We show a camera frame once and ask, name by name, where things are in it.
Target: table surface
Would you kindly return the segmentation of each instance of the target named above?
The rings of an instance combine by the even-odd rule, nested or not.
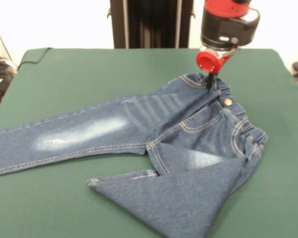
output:
[[[0,107],[0,129],[150,93],[198,71],[196,53],[30,50]],[[238,50],[220,78],[268,142],[255,174],[227,200],[209,237],[298,238],[298,86],[273,50]],[[160,237],[86,184],[94,176],[150,168],[147,156],[100,155],[0,176],[0,238]]]

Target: pocket stitching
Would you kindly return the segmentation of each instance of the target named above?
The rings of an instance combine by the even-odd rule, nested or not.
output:
[[[206,84],[198,84],[197,82],[194,82],[192,79],[188,78],[187,76],[183,75],[183,76],[180,76],[180,78],[187,84],[189,84],[190,86],[192,87],[195,87],[195,88],[203,88],[206,86]]]
[[[189,133],[193,133],[193,132],[198,132],[198,131],[202,131],[203,129],[213,125],[215,122],[217,122],[221,115],[223,114],[223,110],[220,111],[220,113],[217,115],[216,118],[208,121],[207,123],[197,127],[197,128],[192,128],[192,127],[189,127],[185,122],[182,122],[180,125],[181,127],[186,131],[186,132],[189,132]]]
[[[234,153],[237,156],[242,157],[242,156],[244,156],[244,153],[239,149],[239,147],[237,146],[237,143],[236,143],[237,134],[240,131],[240,129],[241,128],[235,128],[233,130],[233,133],[232,133],[232,136],[231,136],[231,139],[230,139],[230,144],[231,144],[231,147],[232,147]]]

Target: elastic waistband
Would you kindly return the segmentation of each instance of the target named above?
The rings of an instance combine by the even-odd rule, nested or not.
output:
[[[267,140],[266,133],[262,129],[254,126],[249,121],[245,109],[238,102],[236,102],[230,90],[230,86],[220,79],[216,79],[213,85],[213,90],[220,92],[218,101],[221,106],[235,118],[235,128],[240,130],[244,135],[253,137],[254,142],[258,145],[265,144]]]

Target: metal button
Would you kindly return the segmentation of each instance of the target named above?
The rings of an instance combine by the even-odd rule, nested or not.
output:
[[[233,101],[231,98],[225,98],[224,99],[224,104],[227,105],[227,106],[230,106],[232,105]]]

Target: jeans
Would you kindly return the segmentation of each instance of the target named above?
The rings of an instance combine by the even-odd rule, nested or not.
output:
[[[266,139],[227,84],[217,78],[208,90],[203,74],[185,74],[149,95],[0,131],[0,175],[88,155],[148,153],[154,170],[88,185],[166,237],[200,238],[253,174]]]

